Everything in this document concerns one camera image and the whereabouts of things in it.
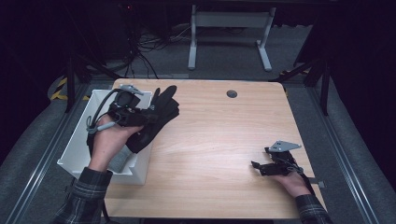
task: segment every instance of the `human hand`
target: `human hand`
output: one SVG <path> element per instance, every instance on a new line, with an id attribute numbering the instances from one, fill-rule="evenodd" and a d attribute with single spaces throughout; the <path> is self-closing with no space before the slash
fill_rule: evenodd
<path id="1" fill-rule="evenodd" d="M 98 121 L 98 125 L 103 125 L 111 121 L 113 120 L 109 115 L 104 115 Z M 88 168 L 99 172 L 106 171 L 111 159 L 121 151 L 128 138 L 132 134 L 142 130 L 142 128 L 143 126 L 121 127 L 115 124 L 111 128 L 97 132 L 95 134 L 92 157 Z"/>
<path id="2" fill-rule="evenodd" d="M 311 194 L 303 178 L 295 171 L 290 172 L 288 175 L 270 175 L 270 178 L 279 182 L 293 198 L 304 194 Z"/>

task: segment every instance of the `black fabric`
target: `black fabric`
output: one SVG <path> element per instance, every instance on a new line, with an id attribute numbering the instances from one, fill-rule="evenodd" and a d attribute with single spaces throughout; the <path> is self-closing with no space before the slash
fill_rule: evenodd
<path id="1" fill-rule="evenodd" d="M 145 148 L 166 123 L 178 116 L 178 102 L 172 98 L 176 90 L 176 86 L 170 86 L 161 94 L 160 88 L 154 92 L 150 107 L 144 110 L 144 113 L 158 116 L 157 122 L 147 124 L 143 130 L 139 133 L 134 133 L 128 139 L 126 146 L 133 153 Z"/>

